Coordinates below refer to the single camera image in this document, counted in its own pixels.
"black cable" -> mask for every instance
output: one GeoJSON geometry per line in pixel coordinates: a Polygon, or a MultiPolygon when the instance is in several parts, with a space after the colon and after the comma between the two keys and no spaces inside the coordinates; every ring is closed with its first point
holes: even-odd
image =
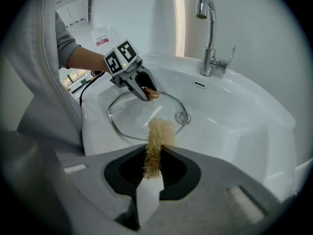
{"type": "Polygon", "coordinates": [[[101,77],[103,74],[105,73],[105,71],[102,71],[100,74],[98,74],[91,82],[89,82],[86,87],[84,87],[82,93],[80,94],[79,97],[79,105],[82,106],[82,98],[83,98],[83,93],[85,91],[85,89],[87,89],[94,81],[96,81],[99,77],[101,77]]]}
{"type": "Polygon", "coordinates": [[[91,72],[90,72],[90,74],[92,75],[92,76],[97,76],[97,75],[99,75],[100,73],[102,73],[102,71],[98,71],[98,70],[92,70],[91,72]]]}

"plastic bottle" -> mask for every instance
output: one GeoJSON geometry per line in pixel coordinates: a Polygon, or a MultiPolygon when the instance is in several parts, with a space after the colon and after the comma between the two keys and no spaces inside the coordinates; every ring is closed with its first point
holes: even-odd
{"type": "Polygon", "coordinates": [[[98,53],[102,55],[106,55],[114,47],[113,39],[105,27],[95,28],[91,37],[98,48],[98,53]]]}

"window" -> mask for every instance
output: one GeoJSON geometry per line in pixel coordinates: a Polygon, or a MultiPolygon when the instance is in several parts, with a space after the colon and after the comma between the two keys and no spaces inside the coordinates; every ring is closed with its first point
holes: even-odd
{"type": "Polygon", "coordinates": [[[83,77],[86,74],[85,70],[74,70],[70,74],[68,74],[65,78],[61,79],[61,83],[68,87],[75,81],[77,81],[79,78],[83,77]]]}

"gray sleeve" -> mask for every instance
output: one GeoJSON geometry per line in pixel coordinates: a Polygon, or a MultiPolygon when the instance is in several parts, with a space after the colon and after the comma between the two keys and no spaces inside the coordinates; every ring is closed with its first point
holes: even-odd
{"type": "Polygon", "coordinates": [[[55,12],[55,32],[57,38],[59,66],[67,68],[67,60],[72,52],[80,46],[66,29],[59,14],[55,12]]]}

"white wall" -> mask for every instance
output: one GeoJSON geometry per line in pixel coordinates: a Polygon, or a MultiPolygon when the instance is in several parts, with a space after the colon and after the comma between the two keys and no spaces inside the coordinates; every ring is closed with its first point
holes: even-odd
{"type": "Polygon", "coordinates": [[[142,54],[176,53],[175,0],[92,0],[92,26],[115,44],[128,38],[142,54]]]}
{"type": "MultiPolygon", "coordinates": [[[[236,52],[230,69],[273,95],[295,118],[297,164],[313,151],[313,63],[309,45],[281,0],[213,0],[217,57],[236,52]]],[[[185,0],[185,56],[202,58],[208,20],[195,16],[197,0],[185,0]]]]}
{"type": "Polygon", "coordinates": [[[97,52],[97,47],[91,38],[92,26],[86,21],[81,21],[77,25],[68,28],[75,38],[76,43],[91,51],[97,52]]]}

